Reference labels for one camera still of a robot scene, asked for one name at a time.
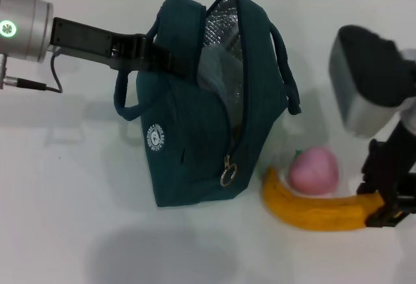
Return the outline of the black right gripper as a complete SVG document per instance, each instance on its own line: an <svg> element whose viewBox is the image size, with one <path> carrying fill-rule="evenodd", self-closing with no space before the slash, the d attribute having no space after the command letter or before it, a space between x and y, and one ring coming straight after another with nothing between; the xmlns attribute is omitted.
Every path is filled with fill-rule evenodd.
<svg viewBox="0 0 416 284"><path fill-rule="evenodd" d="M414 164L415 135L398 122L361 169L363 181L357 193L378 192L384 201L384 206L366 219L367 227L396 227L415 214L415 197L411 197L415 193L415 174L410 172Z"/></svg>

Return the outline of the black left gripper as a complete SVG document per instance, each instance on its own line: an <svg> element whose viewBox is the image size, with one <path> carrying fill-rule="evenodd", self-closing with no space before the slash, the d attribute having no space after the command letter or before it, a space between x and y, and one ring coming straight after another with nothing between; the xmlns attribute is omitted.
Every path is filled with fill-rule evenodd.
<svg viewBox="0 0 416 284"><path fill-rule="evenodd" d="M191 59L177 57L144 34L118 34L63 18L53 19L51 45L60 54L104 64L113 70L162 71L190 77Z"/></svg>

